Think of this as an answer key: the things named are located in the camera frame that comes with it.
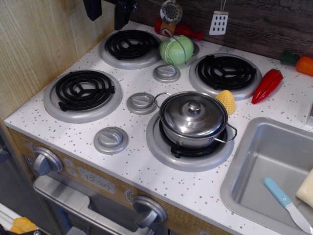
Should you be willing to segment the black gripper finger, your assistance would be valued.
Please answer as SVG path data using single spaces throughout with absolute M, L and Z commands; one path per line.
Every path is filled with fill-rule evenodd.
M 102 15 L 101 0 L 83 0 L 87 16 L 95 21 Z
M 114 10 L 114 29 L 121 30 L 128 24 L 130 15 L 137 8 L 135 0 L 118 0 Z

